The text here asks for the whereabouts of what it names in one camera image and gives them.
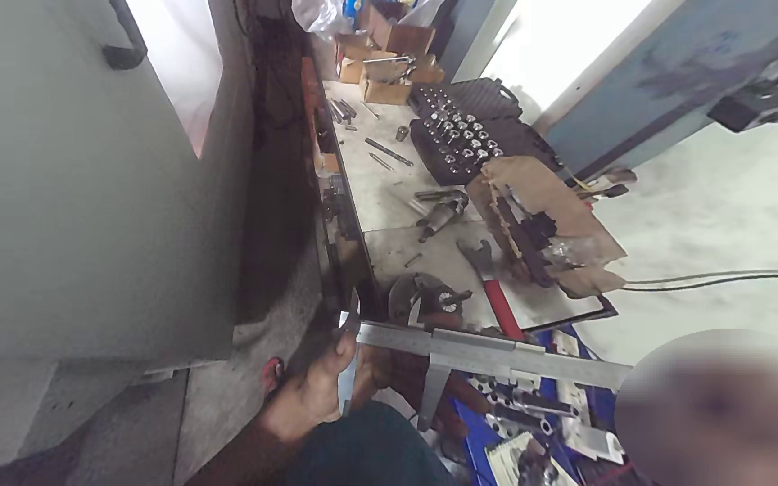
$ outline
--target tool tray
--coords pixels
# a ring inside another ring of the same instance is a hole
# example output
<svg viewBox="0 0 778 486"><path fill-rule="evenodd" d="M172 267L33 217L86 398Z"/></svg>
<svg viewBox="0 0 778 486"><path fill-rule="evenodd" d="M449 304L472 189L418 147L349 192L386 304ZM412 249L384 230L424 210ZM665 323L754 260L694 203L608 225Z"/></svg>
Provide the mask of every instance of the tool tray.
<svg viewBox="0 0 778 486"><path fill-rule="evenodd" d="M422 124L423 119L430 117L439 108L437 105L431 107L434 100L444 99L434 94L438 90L443 90L456 110L476 117L482 129L503 150L503 157L531 156L545 163L552 171L559 171L560 165L554 150L532 127L518 119L522 113L518 99L500 80L480 78L452 84L415 83L407 102L420 119L410 123L410 138L425 167L441 186L466 185L479 174L481 164L463 162L462 157L456 153L454 155L459 161L457 172L450 171L444 161L445 154L439 151L441 145L434 143L428 129ZM428 103L428 98L431 98L432 103Z"/></svg>
<svg viewBox="0 0 778 486"><path fill-rule="evenodd" d="M517 118L521 116L518 99L500 80L479 78L458 83L414 83L407 103L420 118L428 117L434 110L426 102L429 88L442 89L452 99L458 110L471 114L479 120L496 118Z"/></svg>
<svg viewBox="0 0 778 486"><path fill-rule="evenodd" d="M483 130L487 131L490 138L503 150L503 157L531 156L545 163L552 171L559 170L553 149L532 127L519 119L498 118L481 120L480 123ZM410 138L425 167L441 186L467 185L479 174L479 165L467 165L461 162L461 157L457 154L455 155L461 170L458 173L451 172L444 162L445 155L439 151L441 145L433 142L422 120L413 120L410 123Z"/></svg>

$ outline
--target machine door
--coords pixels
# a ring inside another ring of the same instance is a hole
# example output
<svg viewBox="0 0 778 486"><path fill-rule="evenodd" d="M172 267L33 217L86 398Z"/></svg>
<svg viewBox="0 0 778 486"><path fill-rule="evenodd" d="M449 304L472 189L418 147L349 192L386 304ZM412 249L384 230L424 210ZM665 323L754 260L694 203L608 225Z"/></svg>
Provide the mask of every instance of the machine door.
<svg viewBox="0 0 778 486"><path fill-rule="evenodd" d="M194 155L123 5L0 0L0 357L230 345L230 184Z"/></svg>

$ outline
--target cardboard box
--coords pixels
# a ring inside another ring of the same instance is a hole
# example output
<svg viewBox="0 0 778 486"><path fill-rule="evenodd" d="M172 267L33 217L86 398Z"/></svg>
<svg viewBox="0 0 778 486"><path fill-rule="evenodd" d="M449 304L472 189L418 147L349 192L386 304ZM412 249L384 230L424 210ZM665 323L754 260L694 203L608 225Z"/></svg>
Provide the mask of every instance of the cardboard box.
<svg viewBox="0 0 778 486"><path fill-rule="evenodd" d="M342 83L359 83L362 61L369 59L376 50L377 46L368 35L338 34L335 37L335 72L338 80Z"/></svg>
<svg viewBox="0 0 778 486"><path fill-rule="evenodd" d="M359 83L362 88L362 98L365 103L380 103L382 105L405 105L413 90L413 83L396 83L390 85L380 81L369 80L362 72L362 80Z"/></svg>
<svg viewBox="0 0 778 486"><path fill-rule="evenodd" d="M372 58L379 59L383 54L382 51L375 51L372 53ZM359 82L365 103L405 105L413 89L413 82L410 80L396 80L404 74L407 67L406 62L374 62L365 64Z"/></svg>
<svg viewBox="0 0 778 486"><path fill-rule="evenodd" d="M427 54L425 57L416 59L416 70L410 75L410 81L414 83L440 83L446 73L438 66L437 58L434 54Z"/></svg>
<svg viewBox="0 0 778 486"><path fill-rule="evenodd" d="M365 15L359 17L368 34L382 50L400 54L424 56L434 40L434 27L399 25L410 10L407 4L397 2L373 2L363 7Z"/></svg>

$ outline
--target door handle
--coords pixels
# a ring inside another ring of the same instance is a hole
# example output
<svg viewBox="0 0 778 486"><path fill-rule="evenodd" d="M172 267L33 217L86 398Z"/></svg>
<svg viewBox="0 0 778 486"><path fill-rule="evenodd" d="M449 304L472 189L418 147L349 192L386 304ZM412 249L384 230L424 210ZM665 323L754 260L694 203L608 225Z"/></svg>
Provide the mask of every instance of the door handle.
<svg viewBox="0 0 778 486"><path fill-rule="evenodd" d="M125 0L110 0L110 6L116 12L116 20L124 28L124 33L131 42L130 48L120 48L109 44L101 48L107 66L116 71L126 71L134 69L140 65L146 58L149 51L146 48L146 42L143 35L140 34L140 27L136 25L134 16L131 14L131 8Z"/></svg>

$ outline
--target cable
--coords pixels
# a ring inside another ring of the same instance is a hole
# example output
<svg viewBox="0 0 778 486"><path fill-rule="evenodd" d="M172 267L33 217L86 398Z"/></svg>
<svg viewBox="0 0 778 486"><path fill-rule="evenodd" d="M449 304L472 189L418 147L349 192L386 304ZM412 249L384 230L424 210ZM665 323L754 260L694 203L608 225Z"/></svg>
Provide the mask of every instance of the cable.
<svg viewBox="0 0 778 486"><path fill-rule="evenodd" d="M748 275L745 277L731 277L730 279L712 280L710 282L696 283L693 285L684 285L682 287L665 287L664 289L638 289L623 287L621 290L630 291L633 293L668 293L671 291L688 291L690 289L700 289L701 287L707 287L709 285L725 284L728 282L739 282L741 280L754 280L754 279L778 279L778 273L771 273L767 275Z"/></svg>
<svg viewBox="0 0 778 486"><path fill-rule="evenodd" d="M671 277L670 279L628 280L626 283L627 284L667 284L669 282L679 282L681 280L705 279L707 277L726 277L729 275L755 275L755 274L778 274L778 270L712 271L710 273L696 273L695 275L686 275L684 277Z"/></svg>

